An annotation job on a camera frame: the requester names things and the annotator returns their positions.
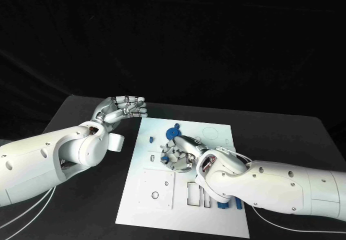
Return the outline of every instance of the blue part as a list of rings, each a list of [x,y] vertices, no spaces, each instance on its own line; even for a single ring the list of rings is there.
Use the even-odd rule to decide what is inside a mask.
[[[182,133],[178,128],[172,127],[166,132],[166,138],[172,140],[176,136],[182,136]]]
[[[221,203],[218,202],[218,209],[228,209],[230,208],[230,203]]]
[[[238,198],[238,197],[235,197],[235,204],[237,204],[237,209],[244,209],[244,207],[243,207],[243,200]]]
[[[169,158],[168,156],[163,156],[160,159],[162,159],[162,160],[166,160],[166,164],[168,164],[169,161],[171,161],[171,158]]]

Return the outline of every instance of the gray table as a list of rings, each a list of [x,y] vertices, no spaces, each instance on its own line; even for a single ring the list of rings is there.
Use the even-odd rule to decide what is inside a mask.
[[[70,96],[45,133],[88,121],[101,100],[100,98]],[[231,125],[237,151],[254,160],[346,172],[345,159],[322,121],[315,117],[158,103],[149,103],[147,109],[152,118]],[[123,151],[109,151],[100,165],[80,173],[57,187],[44,213],[13,238],[15,240],[235,239],[218,235],[116,224],[140,123],[140,118],[121,121],[114,132],[126,137]],[[0,225],[18,216],[39,199],[38,196],[2,207]],[[41,207],[16,223],[0,229],[0,240],[21,229],[39,210]],[[264,222],[248,205],[245,205],[245,212],[251,239],[292,240],[294,237],[306,237],[319,240],[345,239],[346,237],[342,234],[287,231]],[[346,231],[346,222],[332,218],[280,214],[264,209],[260,209],[258,212],[271,222],[289,228]]]

